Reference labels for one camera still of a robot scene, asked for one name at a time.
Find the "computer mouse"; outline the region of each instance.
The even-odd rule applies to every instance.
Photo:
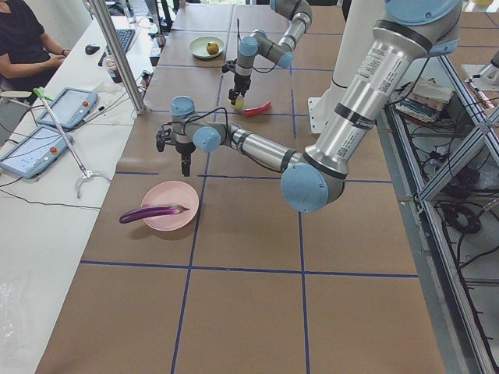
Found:
[[[98,45],[96,44],[88,44],[86,47],[85,47],[85,53],[87,55],[93,55],[95,52],[97,52],[99,49],[101,49],[101,47],[99,47]]]

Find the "hand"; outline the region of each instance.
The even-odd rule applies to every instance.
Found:
[[[57,69],[64,62],[64,56],[52,56],[45,62],[45,66],[49,69]]]

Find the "bottle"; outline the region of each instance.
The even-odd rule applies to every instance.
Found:
[[[125,0],[126,5],[123,7],[125,11],[125,16],[128,23],[137,23],[137,18],[135,17],[135,12],[133,11],[133,6],[130,4],[130,0]]]
[[[115,58],[109,52],[106,57],[104,57],[102,66],[108,70],[109,76],[114,83],[121,83],[123,81],[122,76],[118,71],[118,66],[116,66]]]

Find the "blue joint cap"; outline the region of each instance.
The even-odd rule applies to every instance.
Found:
[[[433,48],[428,52],[428,57],[448,55],[458,48],[459,39],[454,41],[448,41],[447,43],[434,45]]]
[[[281,68],[287,69],[289,66],[291,66],[291,63],[293,62],[293,52],[286,52],[282,55],[282,57],[279,59],[278,65]]]
[[[239,52],[246,57],[254,56],[258,53],[258,41],[255,37],[244,37],[239,43]]]
[[[210,153],[220,146],[221,136],[214,128],[205,126],[194,133],[193,143],[203,152]]]
[[[313,166],[299,162],[285,170],[281,178],[285,200],[299,212],[315,212],[327,204],[329,191],[320,172]]]
[[[448,14],[462,0],[384,0],[384,9],[396,23],[421,26],[435,22]]]
[[[175,117],[191,115],[194,112],[194,101],[188,96],[174,97],[170,110]]]

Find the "white desk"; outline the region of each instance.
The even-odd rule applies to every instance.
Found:
[[[128,26],[124,17],[113,18],[117,27]],[[148,22],[143,19],[139,25],[148,26]],[[127,53],[135,77],[143,70],[152,71],[149,62],[152,43],[147,29],[140,26],[136,28],[135,41]],[[99,44],[101,50],[86,55],[87,44]],[[45,93],[55,97],[68,86],[92,90],[100,83],[124,92],[124,88],[111,81],[105,68],[97,66],[104,48],[100,27],[93,21],[47,85]],[[109,105],[112,98],[115,96],[103,93],[97,107]],[[75,150],[88,169],[101,170],[110,178],[113,176],[134,117],[133,106],[127,100],[73,132]],[[28,114],[16,131],[27,134],[33,129],[34,121]],[[12,139],[20,140],[22,136],[12,136]],[[11,146],[7,143],[2,153]],[[109,184],[103,178],[84,182],[82,197],[77,199],[75,183],[80,176],[81,171],[72,155],[65,152],[39,179],[20,180],[2,189],[32,201],[100,207]],[[15,179],[15,175],[2,172],[0,185]],[[0,372],[27,374],[35,371],[43,355],[98,210],[29,204],[2,192],[0,206]],[[9,300],[5,298],[5,291],[2,299],[2,286],[6,284],[15,287],[11,294],[13,298]],[[6,337],[2,333],[6,312],[17,336]]]

